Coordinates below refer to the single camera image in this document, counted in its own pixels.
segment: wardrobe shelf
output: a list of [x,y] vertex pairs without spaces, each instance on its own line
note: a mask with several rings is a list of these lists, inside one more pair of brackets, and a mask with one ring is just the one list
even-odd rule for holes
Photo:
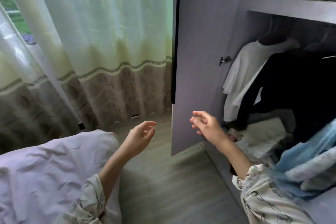
[[336,2],[315,0],[246,0],[248,11],[336,24]]

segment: person's left arm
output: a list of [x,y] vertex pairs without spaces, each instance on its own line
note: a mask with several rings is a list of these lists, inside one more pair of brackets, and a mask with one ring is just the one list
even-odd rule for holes
[[154,136],[155,125],[156,122],[145,121],[133,128],[99,174],[86,180],[80,197],[69,212],[57,217],[55,224],[100,224],[105,204],[121,170],[130,159],[145,150]]

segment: person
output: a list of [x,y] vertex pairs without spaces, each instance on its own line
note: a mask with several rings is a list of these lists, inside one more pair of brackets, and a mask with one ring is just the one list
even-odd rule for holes
[[[204,111],[195,111],[193,115],[191,127],[224,154],[235,169],[237,176],[233,176],[233,183],[241,191],[241,202],[251,224],[313,223],[302,209],[282,196],[263,165],[253,165],[229,140],[215,117]],[[155,125],[156,122],[145,121],[131,129],[99,174],[86,180],[70,211],[59,215],[55,223],[103,223],[105,203],[122,168],[149,145],[155,134]]]

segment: wardrobe door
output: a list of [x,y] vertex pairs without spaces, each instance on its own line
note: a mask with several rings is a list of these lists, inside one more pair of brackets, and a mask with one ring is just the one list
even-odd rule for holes
[[240,0],[179,0],[172,75],[172,155],[201,141],[191,128],[192,111],[210,112]]

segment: metal hinge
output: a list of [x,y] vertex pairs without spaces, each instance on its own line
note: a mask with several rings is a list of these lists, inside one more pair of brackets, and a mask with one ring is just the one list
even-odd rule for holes
[[227,62],[230,62],[230,61],[232,61],[232,58],[230,56],[225,57],[225,59],[223,59],[223,57],[221,57],[220,61],[219,61],[219,66],[221,66],[223,63],[227,63]]

